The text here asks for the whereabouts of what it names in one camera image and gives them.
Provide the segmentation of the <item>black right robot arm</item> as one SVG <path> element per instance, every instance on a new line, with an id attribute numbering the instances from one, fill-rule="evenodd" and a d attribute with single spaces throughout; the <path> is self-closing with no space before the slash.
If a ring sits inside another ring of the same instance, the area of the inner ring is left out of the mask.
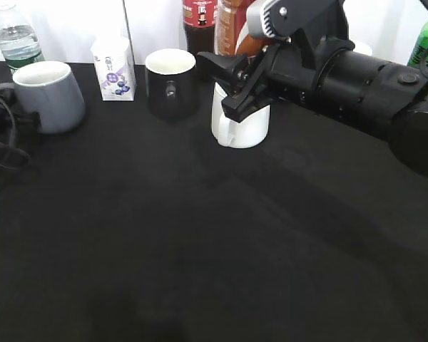
<path id="1" fill-rule="evenodd" d="M 378 140 L 412 171 L 428 177 L 428 79 L 416 68 L 328 41 L 311 65 L 294 43 L 266 46 L 254 59 L 200 52 L 198 65 L 225 91 L 225 116 L 237 123 L 291 102 Z"/>

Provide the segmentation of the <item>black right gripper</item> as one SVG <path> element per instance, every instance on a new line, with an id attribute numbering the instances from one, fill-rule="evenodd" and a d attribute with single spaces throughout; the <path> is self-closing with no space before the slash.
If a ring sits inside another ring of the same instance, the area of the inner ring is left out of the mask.
<path id="1" fill-rule="evenodd" d="M 252 60 L 245 54 L 222 56 L 203 51 L 196 55 L 201 71 L 226 93 L 222 100 L 227 118 L 241 123 L 271 103 L 288 100 L 302 107 L 320 105 L 320 79 L 328 63 L 328 42 L 311 46 L 306 36 L 295 43 L 272 41 Z"/>

